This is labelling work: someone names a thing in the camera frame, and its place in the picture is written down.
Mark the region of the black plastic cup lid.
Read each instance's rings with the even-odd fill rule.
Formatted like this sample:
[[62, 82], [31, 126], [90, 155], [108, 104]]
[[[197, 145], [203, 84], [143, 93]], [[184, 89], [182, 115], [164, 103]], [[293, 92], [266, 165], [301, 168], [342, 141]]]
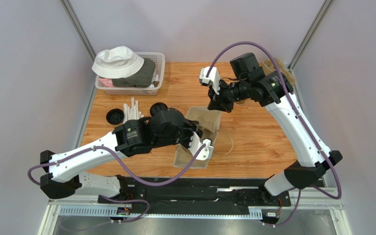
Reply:
[[154, 116], [156, 113], [160, 111], [166, 111], [167, 109], [168, 109], [168, 106], [165, 103], [156, 102], [150, 107], [149, 113], [151, 116]]

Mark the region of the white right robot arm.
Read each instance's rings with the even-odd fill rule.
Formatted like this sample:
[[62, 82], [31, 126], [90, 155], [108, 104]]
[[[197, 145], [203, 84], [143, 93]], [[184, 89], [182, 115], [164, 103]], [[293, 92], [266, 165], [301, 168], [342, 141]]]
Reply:
[[307, 123], [307, 118], [295, 111], [297, 98], [291, 84], [276, 71], [265, 74], [251, 52], [230, 61], [235, 78], [224, 81], [217, 68], [201, 69], [199, 82], [209, 88], [209, 110], [230, 113], [234, 103], [247, 99], [258, 102], [278, 122], [293, 146], [297, 160], [284, 171], [268, 178], [260, 187], [260, 197], [272, 200], [291, 189], [304, 189], [318, 181], [343, 156], [331, 150]]

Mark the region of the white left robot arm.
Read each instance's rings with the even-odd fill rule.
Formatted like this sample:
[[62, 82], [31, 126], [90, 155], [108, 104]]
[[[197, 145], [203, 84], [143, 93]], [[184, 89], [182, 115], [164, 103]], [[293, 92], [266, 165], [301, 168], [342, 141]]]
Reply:
[[181, 145], [192, 154], [180, 177], [195, 160], [207, 160], [212, 154], [211, 140], [201, 140], [199, 122], [189, 120], [176, 109], [156, 111], [151, 117], [131, 119], [113, 131], [87, 145], [56, 154], [49, 150], [40, 155], [45, 175], [40, 177], [40, 189], [50, 199], [62, 199], [74, 194], [115, 197], [125, 192], [121, 176], [90, 174], [89, 169], [117, 160], [129, 171], [123, 159], [148, 154], [154, 148]]

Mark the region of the kraft paper bag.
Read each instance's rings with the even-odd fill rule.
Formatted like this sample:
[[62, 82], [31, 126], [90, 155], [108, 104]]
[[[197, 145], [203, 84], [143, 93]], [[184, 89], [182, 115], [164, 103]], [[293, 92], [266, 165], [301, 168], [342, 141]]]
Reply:
[[210, 111], [207, 107], [191, 107], [186, 119], [199, 122], [202, 137], [195, 136], [189, 143], [189, 148], [178, 145], [173, 166], [184, 168], [192, 160], [199, 147], [206, 145], [190, 166], [191, 169], [205, 169], [213, 158], [227, 156], [234, 148], [234, 140], [220, 128], [222, 112]]

